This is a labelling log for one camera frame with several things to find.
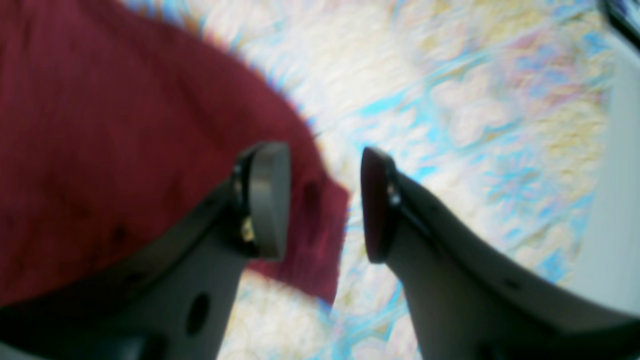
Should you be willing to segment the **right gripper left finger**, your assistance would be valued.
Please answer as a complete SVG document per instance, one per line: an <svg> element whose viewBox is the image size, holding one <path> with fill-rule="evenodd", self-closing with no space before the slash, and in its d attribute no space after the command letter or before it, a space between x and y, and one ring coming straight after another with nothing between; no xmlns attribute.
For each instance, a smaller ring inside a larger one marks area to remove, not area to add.
<svg viewBox="0 0 640 360"><path fill-rule="evenodd" d="M84 280L1 309L3 360L212 360L240 276L281 261L288 144L240 153L230 177L158 239Z"/></svg>

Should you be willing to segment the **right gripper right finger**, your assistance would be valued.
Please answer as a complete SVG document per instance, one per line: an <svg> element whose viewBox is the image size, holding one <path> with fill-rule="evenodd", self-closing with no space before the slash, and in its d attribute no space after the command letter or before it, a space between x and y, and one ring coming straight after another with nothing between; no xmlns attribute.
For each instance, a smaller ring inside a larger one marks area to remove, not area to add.
<svg viewBox="0 0 640 360"><path fill-rule="evenodd" d="M547 282L470 230L390 155L362 152L372 264L402 283L425 360L637 360L637 316Z"/></svg>

